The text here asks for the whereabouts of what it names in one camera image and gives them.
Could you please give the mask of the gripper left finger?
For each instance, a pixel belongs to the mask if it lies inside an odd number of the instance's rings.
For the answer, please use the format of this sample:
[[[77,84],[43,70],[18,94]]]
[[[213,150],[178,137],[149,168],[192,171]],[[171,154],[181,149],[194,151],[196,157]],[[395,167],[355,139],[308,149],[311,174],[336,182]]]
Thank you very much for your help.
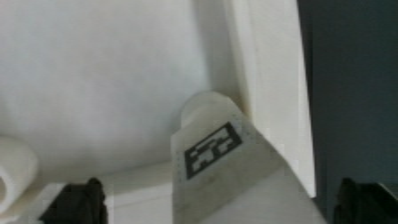
[[[39,216],[43,224],[109,224],[103,184],[68,184]]]

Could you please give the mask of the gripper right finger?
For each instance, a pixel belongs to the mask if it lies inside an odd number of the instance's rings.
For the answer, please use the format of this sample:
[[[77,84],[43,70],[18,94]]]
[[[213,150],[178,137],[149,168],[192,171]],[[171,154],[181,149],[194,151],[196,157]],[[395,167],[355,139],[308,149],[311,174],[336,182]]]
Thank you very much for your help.
[[[398,224],[398,183],[341,180],[332,224]]]

